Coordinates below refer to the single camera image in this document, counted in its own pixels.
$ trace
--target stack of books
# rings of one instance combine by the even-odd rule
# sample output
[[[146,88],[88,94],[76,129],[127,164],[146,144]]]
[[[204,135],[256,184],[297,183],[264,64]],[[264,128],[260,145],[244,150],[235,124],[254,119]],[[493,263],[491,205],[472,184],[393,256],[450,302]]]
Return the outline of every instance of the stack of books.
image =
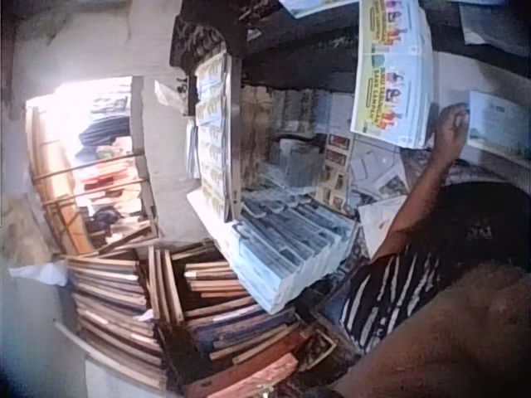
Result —
[[[423,148],[433,101],[431,33],[417,0],[362,0],[351,131]]]

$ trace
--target wall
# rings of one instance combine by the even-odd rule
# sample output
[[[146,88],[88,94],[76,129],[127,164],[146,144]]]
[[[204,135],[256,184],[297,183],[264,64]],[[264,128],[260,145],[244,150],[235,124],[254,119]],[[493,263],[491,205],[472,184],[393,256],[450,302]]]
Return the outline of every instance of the wall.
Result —
[[[32,192],[27,174],[25,101],[50,94],[57,86],[76,80],[123,75],[171,79],[182,75],[168,65],[173,20],[179,9],[178,0],[133,0],[130,7],[118,11],[51,12],[22,23],[14,49],[13,102],[5,107],[2,104],[4,199],[16,200]],[[148,125],[149,113],[145,114]],[[153,114],[154,118],[158,116],[157,112]],[[169,123],[172,124],[166,126],[166,134],[173,126],[172,131],[178,136],[177,129],[183,124],[175,119]],[[155,138],[159,134],[158,127],[147,131]],[[180,153],[184,151],[175,149],[177,157],[173,163],[168,161],[167,167],[176,170],[184,167],[184,156],[180,158]],[[184,198],[173,200],[174,209],[181,208],[178,203]],[[178,210],[172,212],[177,217]],[[174,224],[186,227],[183,219]],[[51,324],[53,318],[71,321],[68,293],[31,280],[12,280],[7,267],[16,265],[20,264],[2,261],[0,269],[2,372],[24,396],[86,396],[84,355],[65,342]]]
[[[197,242],[207,237],[207,231],[186,198],[199,187],[186,171],[187,120],[174,108],[160,104],[154,88],[155,80],[144,78],[144,145],[158,226],[168,240]]]
[[[49,12],[17,31],[16,105],[62,83],[123,75],[181,75],[169,66],[180,0],[133,0],[112,12]]]

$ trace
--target black and white shirt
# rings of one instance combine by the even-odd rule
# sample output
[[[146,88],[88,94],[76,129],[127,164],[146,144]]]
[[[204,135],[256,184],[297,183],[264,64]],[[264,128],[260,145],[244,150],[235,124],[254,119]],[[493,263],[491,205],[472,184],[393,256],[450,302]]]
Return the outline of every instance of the black and white shirt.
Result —
[[[434,297],[441,285],[439,264],[430,253],[405,250],[357,271],[340,322],[361,352],[376,347]]]

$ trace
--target clothing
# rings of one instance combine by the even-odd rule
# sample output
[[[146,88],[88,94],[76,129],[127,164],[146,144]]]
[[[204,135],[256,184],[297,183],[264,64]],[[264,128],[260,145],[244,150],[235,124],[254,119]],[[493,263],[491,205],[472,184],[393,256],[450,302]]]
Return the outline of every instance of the clothing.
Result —
[[[129,116],[110,116],[93,122],[80,134],[80,141],[85,147],[99,147],[112,145],[117,137],[129,135]]]
[[[340,323],[363,353],[482,262],[529,268],[529,196],[509,184],[442,189],[436,209],[397,255],[353,276]]]

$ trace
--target finger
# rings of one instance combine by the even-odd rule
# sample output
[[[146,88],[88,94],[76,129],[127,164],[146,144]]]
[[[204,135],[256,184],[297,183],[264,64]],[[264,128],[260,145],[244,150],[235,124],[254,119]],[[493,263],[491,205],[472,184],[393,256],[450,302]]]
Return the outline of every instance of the finger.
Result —
[[[444,129],[455,129],[455,117],[466,111],[466,104],[456,104],[444,108],[439,117],[440,126]]]
[[[455,124],[455,131],[458,133],[458,134],[467,134],[468,133],[468,128],[469,128],[469,124],[470,124],[470,116],[468,115],[467,112],[462,112],[460,114],[458,114],[455,118],[456,120],[456,124]]]
[[[455,117],[455,139],[457,142],[465,146],[468,137],[469,115],[467,113],[458,114]]]

